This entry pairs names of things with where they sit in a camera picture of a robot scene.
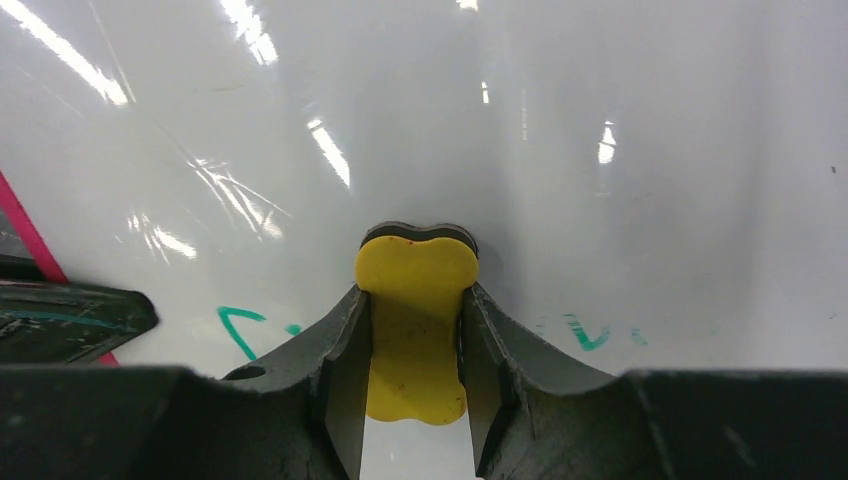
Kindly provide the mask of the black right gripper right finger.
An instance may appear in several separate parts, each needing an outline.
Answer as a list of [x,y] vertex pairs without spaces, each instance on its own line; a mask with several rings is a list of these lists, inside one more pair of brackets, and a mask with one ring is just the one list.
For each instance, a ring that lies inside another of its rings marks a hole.
[[485,479],[843,479],[840,371],[636,369],[614,376],[463,294],[461,380]]

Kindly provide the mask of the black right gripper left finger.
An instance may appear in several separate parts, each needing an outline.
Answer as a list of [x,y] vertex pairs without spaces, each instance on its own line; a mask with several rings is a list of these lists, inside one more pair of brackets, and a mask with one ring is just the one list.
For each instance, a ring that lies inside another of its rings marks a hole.
[[368,295],[222,379],[183,367],[1,371],[5,479],[356,479]]

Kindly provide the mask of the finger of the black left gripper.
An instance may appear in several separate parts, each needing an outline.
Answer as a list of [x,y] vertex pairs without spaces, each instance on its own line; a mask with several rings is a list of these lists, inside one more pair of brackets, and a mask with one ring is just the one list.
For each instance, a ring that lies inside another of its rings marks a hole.
[[1,256],[1,363],[90,363],[159,324],[141,292],[49,282],[32,259]]

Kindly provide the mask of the pink framed whiteboard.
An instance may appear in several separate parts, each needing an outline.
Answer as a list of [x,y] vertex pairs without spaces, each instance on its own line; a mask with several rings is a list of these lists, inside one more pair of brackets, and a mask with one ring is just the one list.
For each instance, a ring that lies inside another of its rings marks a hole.
[[[395,221],[467,230],[474,285],[604,373],[847,376],[847,5],[5,1],[1,220],[159,317],[1,371],[222,379]],[[365,409],[356,479],[485,479],[467,394],[444,426]]]

